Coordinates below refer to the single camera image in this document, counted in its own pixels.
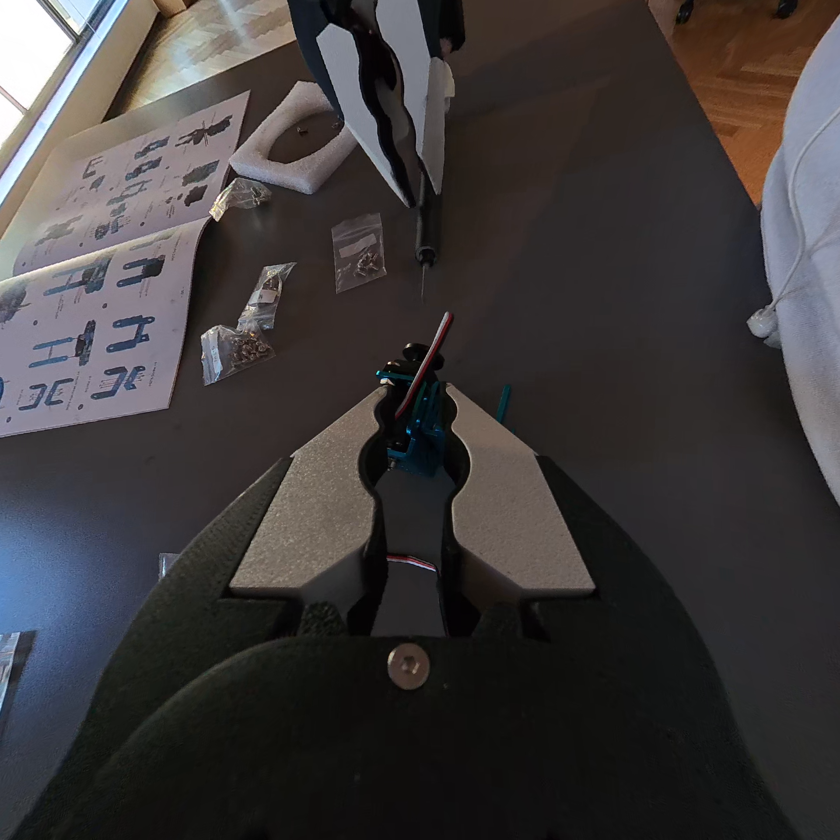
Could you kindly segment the servo with blue bracket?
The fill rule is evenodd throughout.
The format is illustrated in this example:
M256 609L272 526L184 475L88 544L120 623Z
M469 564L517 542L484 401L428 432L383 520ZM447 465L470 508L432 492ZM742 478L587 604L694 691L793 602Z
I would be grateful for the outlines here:
M376 374L380 384L393 385L398 402L407 396L410 384L419 372L429 345L408 343L402 358L388 361ZM438 351L404 415L385 431L388 469L401 469L418 476L435 477L443 468L455 487L467 483L470 457L463 439L448 441L451 424L458 414L457 405L446 395L446 386L437 377L445 363Z

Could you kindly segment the black office chair base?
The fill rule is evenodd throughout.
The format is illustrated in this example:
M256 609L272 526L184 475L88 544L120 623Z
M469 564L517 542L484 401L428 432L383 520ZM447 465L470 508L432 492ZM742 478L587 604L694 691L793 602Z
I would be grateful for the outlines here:
M795 13L798 5L798 1L777 1L775 2L773 16L777 19L787 19ZM683 25L687 23L693 14L694 7L695 1L681 2L675 15L675 24Z

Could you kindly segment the white foam piece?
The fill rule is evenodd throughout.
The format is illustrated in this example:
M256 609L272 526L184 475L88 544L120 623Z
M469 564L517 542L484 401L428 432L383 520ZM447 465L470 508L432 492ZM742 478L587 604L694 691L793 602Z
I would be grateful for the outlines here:
M350 128L341 131L319 150L290 163L269 158L275 142L300 127L309 117L332 110L320 86L297 81L280 105L234 152L229 165L235 173L264 184L281 186L297 193L314 194L336 172L358 146Z

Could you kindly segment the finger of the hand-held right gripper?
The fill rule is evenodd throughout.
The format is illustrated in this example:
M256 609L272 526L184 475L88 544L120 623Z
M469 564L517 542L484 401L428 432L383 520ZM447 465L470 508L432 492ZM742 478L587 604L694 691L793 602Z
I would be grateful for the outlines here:
M406 207L419 192L403 158L413 124L403 106L403 78L377 24L328 24L317 44L343 121ZM418 167L422 166L415 149Z
M444 44L456 50L456 3L380 1L375 19L402 74L402 101L413 124L416 154L434 193L440 195L452 81Z

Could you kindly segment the instruction booklet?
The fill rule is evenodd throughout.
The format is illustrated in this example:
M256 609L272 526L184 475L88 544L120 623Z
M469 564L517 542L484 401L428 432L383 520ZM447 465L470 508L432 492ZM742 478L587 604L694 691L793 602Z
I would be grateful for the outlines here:
M250 92L69 165L1 285L1 436L165 410Z

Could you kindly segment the clear bag of metal nuts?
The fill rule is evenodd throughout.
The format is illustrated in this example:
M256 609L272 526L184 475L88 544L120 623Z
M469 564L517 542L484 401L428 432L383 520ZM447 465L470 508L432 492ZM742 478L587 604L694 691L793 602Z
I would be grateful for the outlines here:
M214 384L275 357L264 333L255 322L236 329L217 325L201 336L203 383Z

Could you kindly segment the large window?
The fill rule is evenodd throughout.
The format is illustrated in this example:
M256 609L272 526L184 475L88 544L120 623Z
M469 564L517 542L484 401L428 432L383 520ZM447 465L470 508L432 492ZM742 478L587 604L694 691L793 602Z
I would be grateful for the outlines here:
M128 4L2 2L2 202Z

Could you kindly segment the black screwdriver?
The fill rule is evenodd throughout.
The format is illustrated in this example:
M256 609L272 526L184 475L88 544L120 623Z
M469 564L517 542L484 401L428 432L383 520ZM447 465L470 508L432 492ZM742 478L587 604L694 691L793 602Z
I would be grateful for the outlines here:
M424 168L421 169L421 182L416 205L416 236L414 254L421 268L420 296L425 302L425 284L427 273L438 262L442 230L443 196L434 190L432 181Z

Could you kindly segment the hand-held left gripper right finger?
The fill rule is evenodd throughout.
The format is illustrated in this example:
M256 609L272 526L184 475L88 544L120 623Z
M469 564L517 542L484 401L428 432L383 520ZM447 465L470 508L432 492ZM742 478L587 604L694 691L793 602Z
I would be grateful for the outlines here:
M445 631L471 632L498 603L583 599L595 583L543 460L445 385Z

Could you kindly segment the person's white top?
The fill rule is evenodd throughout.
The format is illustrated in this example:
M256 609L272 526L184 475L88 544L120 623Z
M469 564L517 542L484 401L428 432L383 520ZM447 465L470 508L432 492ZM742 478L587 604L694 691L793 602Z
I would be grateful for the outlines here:
M771 302L748 320L781 350L815 461L839 499L839 20L815 47L784 120L760 208Z

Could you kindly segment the dark grey desk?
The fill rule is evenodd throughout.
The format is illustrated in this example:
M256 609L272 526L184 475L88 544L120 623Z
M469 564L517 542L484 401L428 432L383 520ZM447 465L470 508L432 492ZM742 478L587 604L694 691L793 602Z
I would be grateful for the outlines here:
M2 440L13 838L838 838L838 505L746 330L756 208L643 3L465 16L425 302L356 154L205 229L167 409ZM386 275L337 294L374 213ZM292 261L275 357L205 385ZM294 452L446 310L444 378L511 385L595 593L443 637L234 595Z

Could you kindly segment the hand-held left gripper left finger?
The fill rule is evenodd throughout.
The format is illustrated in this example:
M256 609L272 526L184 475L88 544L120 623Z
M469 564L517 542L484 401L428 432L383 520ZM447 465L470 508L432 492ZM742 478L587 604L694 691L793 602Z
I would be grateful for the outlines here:
M382 500L384 427L393 389L381 385L291 457L229 588L244 597L327 602L352 634L370 634L387 578Z

